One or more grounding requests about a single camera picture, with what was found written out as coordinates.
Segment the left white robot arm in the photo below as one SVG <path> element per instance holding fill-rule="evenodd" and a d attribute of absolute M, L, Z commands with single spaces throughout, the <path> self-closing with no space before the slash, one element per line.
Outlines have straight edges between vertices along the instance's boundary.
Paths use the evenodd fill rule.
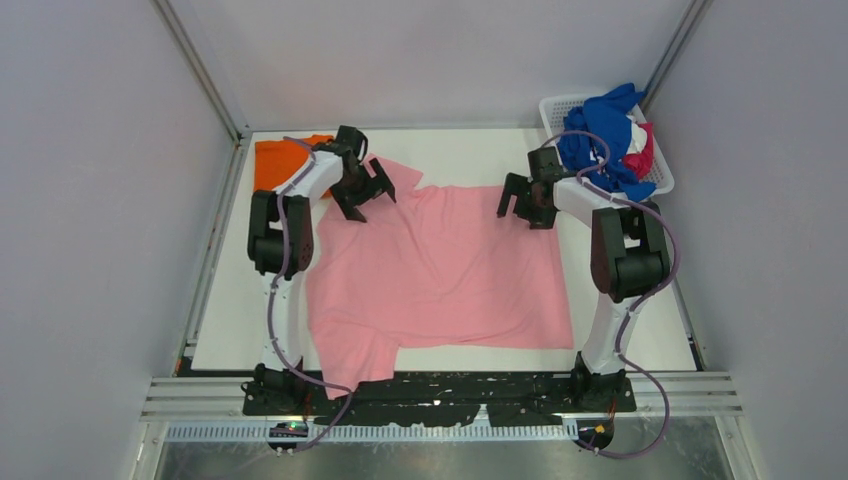
<path fill-rule="evenodd" d="M 332 135 L 285 137 L 255 146 L 249 205 L 247 256 L 266 281 L 267 342 L 254 381 L 268 391 L 280 412 L 298 412 L 306 385 L 326 387 L 302 370 L 299 300 L 315 251 L 312 210 L 332 198 L 344 219 L 365 222 L 361 205 L 395 187 L 376 158 L 368 155 L 366 134 L 342 125 Z"/>

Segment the pink t shirt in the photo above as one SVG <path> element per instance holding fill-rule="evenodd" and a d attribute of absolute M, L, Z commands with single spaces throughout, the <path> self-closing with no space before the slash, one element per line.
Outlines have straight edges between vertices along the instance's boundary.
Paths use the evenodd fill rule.
<path fill-rule="evenodd" d="M 307 315 L 331 399 L 389 380 L 401 349 L 570 349 L 558 235 L 501 218 L 497 186 L 423 186 L 391 160 L 396 188 L 347 220 L 330 207 L 306 277 Z"/>

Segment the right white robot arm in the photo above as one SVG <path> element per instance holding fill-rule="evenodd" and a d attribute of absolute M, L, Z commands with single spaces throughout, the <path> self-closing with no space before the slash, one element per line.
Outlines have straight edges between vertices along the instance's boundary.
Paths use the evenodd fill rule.
<path fill-rule="evenodd" d="M 624 361 L 649 296 L 669 281 L 673 262 L 655 203 L 601 192 L 587 175 L 569 173 L 554 147 L 528 154 L 529 173 L 507 174 L 497 215 L 513 213 L 530 228 L 553 228 L 567 212 L 591 230 L 589 269 L 599 296 L 592 328 L 577 353 L 566 396 L 579 410 L 601 411 L 624 395 Z"/>

